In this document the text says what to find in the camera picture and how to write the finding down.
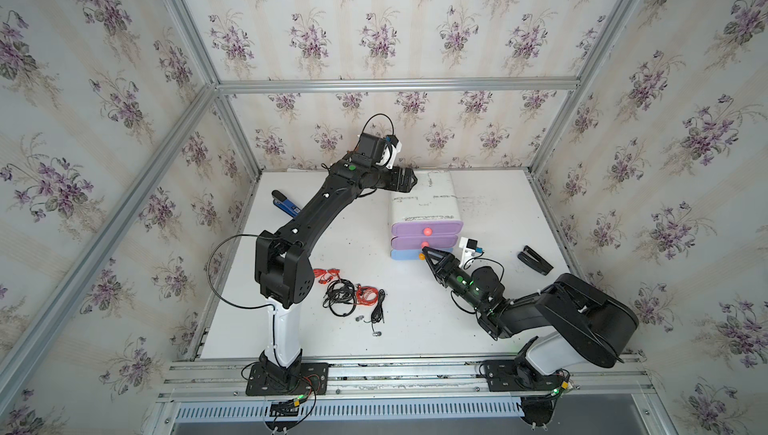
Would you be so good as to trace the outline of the aluminium frame rail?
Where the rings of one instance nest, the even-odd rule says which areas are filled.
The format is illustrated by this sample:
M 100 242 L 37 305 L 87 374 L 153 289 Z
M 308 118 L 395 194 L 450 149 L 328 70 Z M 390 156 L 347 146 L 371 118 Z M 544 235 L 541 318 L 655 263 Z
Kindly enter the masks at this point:
M 574 90 L 578 77 L 455 77 L 320 80 L 240 80 L 222 81 L 222 94 L 398 92 L 398 91 L 477 91 L 477 90 Z

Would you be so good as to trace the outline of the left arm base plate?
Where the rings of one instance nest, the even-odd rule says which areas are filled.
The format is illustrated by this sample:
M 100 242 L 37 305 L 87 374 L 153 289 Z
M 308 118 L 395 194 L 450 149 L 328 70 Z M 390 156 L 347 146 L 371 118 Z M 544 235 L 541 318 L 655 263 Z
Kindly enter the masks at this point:
M 325 395 L 330 365 L 327 363 L 295 363 L 280 368 L 269 360 L 256 362 L 246 378 L 247 396 Z

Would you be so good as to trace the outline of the white drawer cabinet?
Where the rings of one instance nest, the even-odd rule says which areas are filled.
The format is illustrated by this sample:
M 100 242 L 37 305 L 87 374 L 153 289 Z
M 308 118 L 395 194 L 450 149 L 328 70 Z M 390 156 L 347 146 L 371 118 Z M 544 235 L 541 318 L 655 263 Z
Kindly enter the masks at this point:
M 408 193 L 393 192 L 389 221 L 461 222 L 452 174 L 447 170 L 417 170 L 416 185 Z

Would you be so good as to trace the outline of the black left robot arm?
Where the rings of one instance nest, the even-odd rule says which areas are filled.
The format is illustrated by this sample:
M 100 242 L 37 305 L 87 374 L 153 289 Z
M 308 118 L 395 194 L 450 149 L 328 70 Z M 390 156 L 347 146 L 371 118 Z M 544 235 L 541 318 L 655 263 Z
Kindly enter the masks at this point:
M 327 166 L 326 177 L 309 202 L 274 232 L 253 234 L 254 279 L 266 299 L 261 305 L 242 305 L 222 296 L 210 273 L 209 288 L 222 303 L 239 310 L 269 311 L 269 345 L 258 365 L 281 378 L 296 376 L 301 366 L 299 341 L 301 303 L 314 284 L 310 256 L 323 233 L 355 200 L 377 191 L 410 192 L 418 183 L 413 169 L 397 166 L 402 142 L 395 124 L 383 136 L 361 130 L 357 142 L 339 160 Z

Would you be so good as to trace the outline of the purple middle drawer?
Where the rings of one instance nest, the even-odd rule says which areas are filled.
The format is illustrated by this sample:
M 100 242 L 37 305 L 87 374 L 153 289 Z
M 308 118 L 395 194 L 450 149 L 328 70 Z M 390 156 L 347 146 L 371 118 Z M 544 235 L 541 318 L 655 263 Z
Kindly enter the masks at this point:
M 458 240 L 457 235 L 399 236 L 391 239 L 391 248 L 393 250 L 421 250 L 428 246 L 437 249 L 452 249 Z

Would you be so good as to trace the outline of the blue stapler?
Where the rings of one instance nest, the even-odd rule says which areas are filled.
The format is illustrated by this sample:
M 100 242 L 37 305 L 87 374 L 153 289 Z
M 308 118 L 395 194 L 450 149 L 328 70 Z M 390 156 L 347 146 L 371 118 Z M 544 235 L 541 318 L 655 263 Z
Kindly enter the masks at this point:
M 301 209 L 298 205 L 296 205 L 292 200 L 290 200 L 284 193 L 282 193 L 280 190 L 273 190 L 271 192 L 272 196 L 272 203 L 275 207 L 277 207 L 279 210 L 281 210 L 283 213 L 287 214 L 291 218 L 295 218 L 299 215 Z

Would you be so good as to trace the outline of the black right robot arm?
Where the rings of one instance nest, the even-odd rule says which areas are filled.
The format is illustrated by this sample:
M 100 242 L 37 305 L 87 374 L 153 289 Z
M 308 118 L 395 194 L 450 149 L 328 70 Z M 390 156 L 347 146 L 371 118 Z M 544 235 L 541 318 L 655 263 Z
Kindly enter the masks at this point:
M 554 329 L 529 340 L 512 363 L 513 373 L 527 384 L 563 375 L 566 368 L 583 362 L 614 367 L 639 327 L 628 306 L 573 274 L 563 273 L 535 293 L 509 299 L 492 268 L 469 273 L 450 252 L 424 247 L 422 254 L 436 281 L 469 306 L 467 312 L 492 339 Z

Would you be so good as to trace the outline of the blue bottom drawer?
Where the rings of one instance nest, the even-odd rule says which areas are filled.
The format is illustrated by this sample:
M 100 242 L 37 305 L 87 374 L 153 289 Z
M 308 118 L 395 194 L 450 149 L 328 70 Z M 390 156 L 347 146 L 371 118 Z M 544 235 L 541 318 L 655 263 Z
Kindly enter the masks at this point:
M 443 251 L 447 253 L 454 253 L 454 248 L 435 248 L 435 247 L 423 247 L 423 248 L 429 248 L 429 251 Z M 409 260 L 424 260 L 424 252 L 422 249 L 392 249 L 390 251 L 390 256 L 393 260 L 397 261 L 409 261 Z

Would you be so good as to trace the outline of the black stapler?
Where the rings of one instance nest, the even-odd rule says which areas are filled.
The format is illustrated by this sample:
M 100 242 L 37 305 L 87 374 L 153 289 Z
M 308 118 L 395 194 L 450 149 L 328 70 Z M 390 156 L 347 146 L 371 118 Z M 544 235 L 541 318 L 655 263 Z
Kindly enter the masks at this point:
M 517 258 L 528 268 L 542 276 L 547 276 L 554 268 L 548 260 L 528 245 L 525 245 L 517 254 Z

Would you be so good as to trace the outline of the black wired earphones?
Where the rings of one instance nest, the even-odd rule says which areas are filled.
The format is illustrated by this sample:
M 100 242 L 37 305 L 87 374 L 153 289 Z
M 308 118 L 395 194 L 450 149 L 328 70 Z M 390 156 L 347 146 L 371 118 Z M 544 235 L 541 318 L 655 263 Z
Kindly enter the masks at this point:
M 330 282 L 324 294 L 322 306 L 336 317 L 350 316 L 357 307 L 356 286 L 343 278 Z
M 376 329 L 376 325 L 384 322 L 383 304 L 386 300 L 386 291 L 383 289 L 376 289 L 375 292 L 376 294 L 372 300 L 368 300 L 364 297 L 360 298 L 365 304 L 372 305 L 373 309 L 368 318 L 364 315 L 359 315 L 356 317 L 356 321 L 368 324 L 371 328 L 372 335 L 374 337 L 380 337 L 381 332 Z

